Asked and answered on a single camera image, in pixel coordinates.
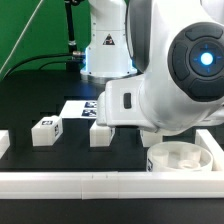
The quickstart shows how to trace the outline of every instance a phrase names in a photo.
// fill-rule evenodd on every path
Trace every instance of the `white cube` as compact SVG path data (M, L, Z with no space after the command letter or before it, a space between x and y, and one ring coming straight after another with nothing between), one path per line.
M90 147L109 146L114 134L115 128L98 126L95 121L89 130Z
M0 158L2 158L9 146L9 132L3 130L0 131Z
M140 130L143 147L151 147L155 144L163 142L161 134Z
M62 118L44 117L31 130L33 146L53 145L63 133Z

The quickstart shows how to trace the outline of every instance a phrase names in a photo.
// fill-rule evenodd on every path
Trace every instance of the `white robot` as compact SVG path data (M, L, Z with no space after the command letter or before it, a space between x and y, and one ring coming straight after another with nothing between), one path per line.
M86 48L83 80L105 84L108 80L135 75L125 36L124 0L89 0L91 43Z
M209 15L213 2L223 6L220 0L130 0L127 43L143 74L107 83L98 125L169 136L222 111L224 26Z

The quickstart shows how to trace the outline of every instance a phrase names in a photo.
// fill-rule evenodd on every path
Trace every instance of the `blue light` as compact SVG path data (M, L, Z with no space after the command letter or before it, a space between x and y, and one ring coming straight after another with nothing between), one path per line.
M210 64L212 64L212 62L213 62L212 54L208 53L208 52L203 53L201 55L201 62L202 62L203 65L210 65Z

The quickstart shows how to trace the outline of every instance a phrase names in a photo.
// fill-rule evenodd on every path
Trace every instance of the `warning label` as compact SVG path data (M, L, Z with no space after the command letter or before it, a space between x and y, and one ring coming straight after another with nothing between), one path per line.
M108 34L107 38L103 42L103 45L115 45L113 38L111 37L110 34Z

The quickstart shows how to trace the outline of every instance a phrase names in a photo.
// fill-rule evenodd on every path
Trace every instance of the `white bowl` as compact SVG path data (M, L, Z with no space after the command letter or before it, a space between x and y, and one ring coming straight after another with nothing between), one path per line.
M186 142L156 144L149 148L147 159L153 163L153 172L211 171L213 165L213 156L208 150ZM181 163L184 163L183 161L186 163L187 160L188 165L181 165Z

